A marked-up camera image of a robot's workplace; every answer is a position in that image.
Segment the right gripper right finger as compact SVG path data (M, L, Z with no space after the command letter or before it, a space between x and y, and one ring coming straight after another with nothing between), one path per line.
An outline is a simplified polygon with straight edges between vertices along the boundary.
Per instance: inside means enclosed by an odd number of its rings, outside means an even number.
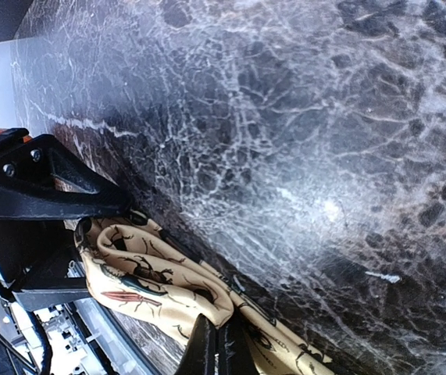
M235 312L218 329L218 374L257 375L252 354L245 338L245 323L242 315Z

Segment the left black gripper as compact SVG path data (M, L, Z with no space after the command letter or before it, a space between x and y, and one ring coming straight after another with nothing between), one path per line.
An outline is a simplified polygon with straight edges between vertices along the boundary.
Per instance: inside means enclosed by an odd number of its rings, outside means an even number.
M119 216L132 203L127 191L90 169L56 137L30 140L24 128L0 130L0 295L12 292L28 312L89 298L86 278L68 277L76 260L72 249L54 252L22 276L31 262L22 244L28 227L34 219Z

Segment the yellow beetle-pattern tie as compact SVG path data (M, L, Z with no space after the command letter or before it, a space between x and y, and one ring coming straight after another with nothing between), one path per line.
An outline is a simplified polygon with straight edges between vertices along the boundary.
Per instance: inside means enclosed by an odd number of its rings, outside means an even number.
M190 259L141 212L84 218L74 241L90 295L182 345L204 316L217 330L242 316L259 374L333 374L333 360L265 312L203 260Z

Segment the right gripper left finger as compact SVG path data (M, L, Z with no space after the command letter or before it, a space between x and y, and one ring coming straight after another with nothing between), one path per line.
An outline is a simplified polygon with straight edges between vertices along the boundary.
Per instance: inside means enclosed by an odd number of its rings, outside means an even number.
M195 320L176 375L214 375L216 368L217 329L200 314Z

